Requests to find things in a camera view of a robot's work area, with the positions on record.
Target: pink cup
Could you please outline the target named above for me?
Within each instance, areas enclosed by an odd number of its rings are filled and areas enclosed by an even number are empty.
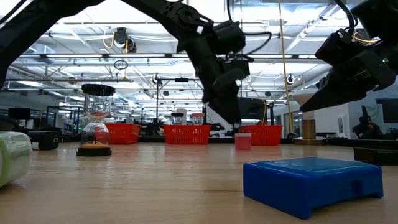
[[[235,134],[235,150],[250,150],[251,149],[251,134],[250,133],[236,133]]]

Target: computer monitor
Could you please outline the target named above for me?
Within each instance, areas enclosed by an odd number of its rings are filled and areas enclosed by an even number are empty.
[[[238,106],[242,119],[267,119],[267,110],[261,99],[238,97]]]
[[[16,120],[29,120],[30,108],[8,108],[8,118]]]

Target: brass cylinder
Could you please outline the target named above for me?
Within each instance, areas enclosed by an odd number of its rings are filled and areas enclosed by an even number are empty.
[[[315,120],[304,120],[303,125],[303,139],[315,139],[317,137],[317,129],[315,128]]]

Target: wooden table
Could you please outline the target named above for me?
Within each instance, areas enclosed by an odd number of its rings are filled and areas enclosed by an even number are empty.
[[[245,198],[242,164],[318,156],[353,160],[335,146],[254,147],[232,144],[113,146],[111,157],[77,157],[78,144],[35,151],[21,180],[0,189],[0,223],[397,223],[398,167],[383,167],[384,199],[317,210],[299,220]]]

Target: hourglass base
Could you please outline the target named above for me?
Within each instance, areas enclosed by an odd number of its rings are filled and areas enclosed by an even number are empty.
[[[76,152],[76,156],[110,156],[112,150],[110,147],[104,148],[79,148]]]

